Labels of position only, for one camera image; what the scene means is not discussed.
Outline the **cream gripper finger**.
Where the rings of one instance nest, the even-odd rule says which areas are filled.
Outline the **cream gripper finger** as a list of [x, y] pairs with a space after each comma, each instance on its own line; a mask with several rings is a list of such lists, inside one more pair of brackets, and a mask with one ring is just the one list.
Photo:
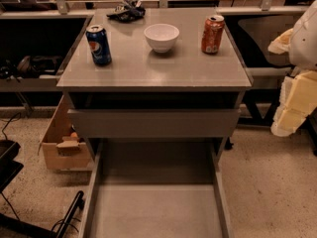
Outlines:
[[292, 35], [293, 29], [288, 29], [283, 32], [280, 36], [275, 38], [268, 46], [268, 50], [274, 54], [283, 54], [289, 52], [290, 37]]
[[295, 133], [316, 108], [317, 72], [306, 70], [295, 77], [287, 76], [281, 86], [271, 133], [278, 137]]

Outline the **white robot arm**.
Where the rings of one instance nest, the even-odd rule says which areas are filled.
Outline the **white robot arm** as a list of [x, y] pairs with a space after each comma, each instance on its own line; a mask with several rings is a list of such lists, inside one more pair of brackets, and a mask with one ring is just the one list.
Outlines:
[[292, 29], [285, 31], [268, 48], [271, 53], [288, 53], [294, 66], [279, 95], [271, 133], [293, 134], [317, 107], [317, 1], [314, 1]]

